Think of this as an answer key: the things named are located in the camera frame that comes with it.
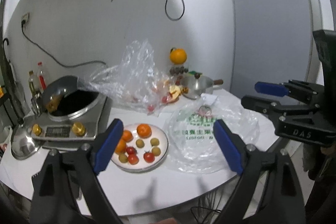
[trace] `printed plastic bag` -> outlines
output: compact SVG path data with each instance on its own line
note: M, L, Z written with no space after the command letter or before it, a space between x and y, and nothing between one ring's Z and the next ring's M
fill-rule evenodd
M197 174L228 169L213 135L213 124L217 119L223 119L246 144L256 144L260 130L253 112L236 104L227 105L224 96L206 97L176 110L167 121L165 131L169 138L169 151L165 164L168 168ZM209 97L215 98L210 105Z
M169 76L154 63L154 51L148 41L126 47L119 66L99 69L79 79L78 88L100 92L115 105L152 113L159 109L169 90Z

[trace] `white plate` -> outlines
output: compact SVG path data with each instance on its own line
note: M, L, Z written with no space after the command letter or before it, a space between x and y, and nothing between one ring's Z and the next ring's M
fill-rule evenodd
M149 126L152 129L152 135L146 139L140 138L137 133L137 127L139 124L140 123L135 123L135 124L131 124L131 125L124 127L124 130L129 130L133 134L133 140L128 142L127 146L133 146L136 149L139 162L135 165L131 165L129 162L123 164L122 162L120 162L119 155L116 153L113 153L112 158L111 158L111 161L113 161L119 168L127 172L140 173L140 172L152 170L162 162L162 160L167 154L167 150L168 150L167 135L160 128L149 124ZM147 163L143 159L143 154L145 154L145 152L152 151L152 148L153 148L153 146L151 145L152 138L159 139L160 144L157 147L161 149L161 154L158 157L155 157L155 160L152 163ZM137 147L137 145L135 144L137 139L143 140L143 142L145 143L145 146L143 148Z

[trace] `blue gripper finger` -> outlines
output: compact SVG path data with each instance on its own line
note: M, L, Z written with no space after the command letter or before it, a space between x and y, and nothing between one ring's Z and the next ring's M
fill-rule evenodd
M280 84L257 82L254 85L254 89L257 93L274 95L274 96L278 96L278 97L284 97L284 96L287 96L289 94L288 88L286 88L284 85L280 85Z
M91 153L93 171L96 175L106 169L123 131L123 122L119 119L114 119L107 130L97 136Z
M213 125L213 133L232 171L241 175L244 171L242 155L245 154L245 143L231 132L223 120L217 120Z

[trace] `wooden handle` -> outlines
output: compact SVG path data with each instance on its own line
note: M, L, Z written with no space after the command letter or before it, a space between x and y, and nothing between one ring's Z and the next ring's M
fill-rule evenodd
M213 81L213 84L214 85L223 85L224 81L222 79L219 79L219 80L214 80Z

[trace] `stainless steel pot lid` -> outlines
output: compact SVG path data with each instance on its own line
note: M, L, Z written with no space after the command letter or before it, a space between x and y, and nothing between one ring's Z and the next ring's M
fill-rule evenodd
M186 86L192 90L203 90L213 85L213 80L206 76L195 78L194 75L188 75L181 79L182 86Z
M29 116L24 120L19 119L18 125L14 128L10 144L11 152L15 159L24 160L35 154L43 141L34 140L31 137L32 126L34 124L35 117Z

